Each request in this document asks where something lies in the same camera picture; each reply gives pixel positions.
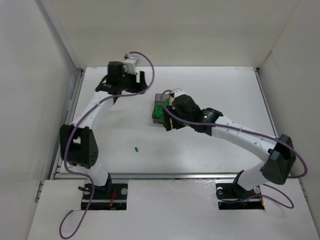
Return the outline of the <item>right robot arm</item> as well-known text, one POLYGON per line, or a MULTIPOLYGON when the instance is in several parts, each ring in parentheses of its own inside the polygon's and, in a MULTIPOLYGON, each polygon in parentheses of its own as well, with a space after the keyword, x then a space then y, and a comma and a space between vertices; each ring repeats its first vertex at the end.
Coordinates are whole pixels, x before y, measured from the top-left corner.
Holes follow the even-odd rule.
POLYGON ((169 95, 172 102, 164 110, 163 124, 167 131, 188 126, 197 133, 235 144, 260 159, 256 166, 241 170, 229 186, 230 192, 237 198, 243 198, 262 184, 286 183, 296 161, 289 136, 283 134, 280 138, 275 138, 254 132, 216 109, 200 109, 182 89, 172 90, 169 95))

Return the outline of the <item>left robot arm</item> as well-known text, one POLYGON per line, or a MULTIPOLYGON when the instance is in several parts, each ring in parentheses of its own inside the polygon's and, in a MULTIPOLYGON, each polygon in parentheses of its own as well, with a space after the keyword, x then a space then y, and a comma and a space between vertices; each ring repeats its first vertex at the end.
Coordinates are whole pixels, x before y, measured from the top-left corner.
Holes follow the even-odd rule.
POLYGON ((99 149, 95 137, 98 125, 106 120, 109 109, 119 97, 143 94, 148 88, 145 72, 137 72, 138 59, 127 57, 124 61, 111 61, 107 74, 94 90, 94 95, 71 124, 59 130, 60 155, 65 165, 74 166, 70 173, 89 177, 95 186, 105 186, 108 172, 99 162, 99 149))

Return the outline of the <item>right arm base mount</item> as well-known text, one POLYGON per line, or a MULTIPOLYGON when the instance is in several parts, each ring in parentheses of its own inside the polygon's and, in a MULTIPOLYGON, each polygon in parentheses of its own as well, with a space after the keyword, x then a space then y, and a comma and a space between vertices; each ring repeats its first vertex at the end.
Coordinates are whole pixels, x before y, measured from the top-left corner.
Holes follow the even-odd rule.
POLYGON ((251 190, 233 184, 233 180, 216 180, 216 197, 219 210, 264 210, 261 188, 251 190))

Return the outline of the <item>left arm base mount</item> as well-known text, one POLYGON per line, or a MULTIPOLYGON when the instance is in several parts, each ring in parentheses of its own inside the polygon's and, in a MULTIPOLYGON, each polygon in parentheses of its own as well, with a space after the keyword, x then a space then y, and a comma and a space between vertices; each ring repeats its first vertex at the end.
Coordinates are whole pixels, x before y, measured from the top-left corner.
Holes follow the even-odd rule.
POLYGON ((92 189, 90 183, 78 189, 83 192, 80 203, 81 210, 85 210, 89 205, 89 211, 125 211, 127 209, 128 184, 107 183, 105 186, 95 186, 94 195, 89 203, 92 189))

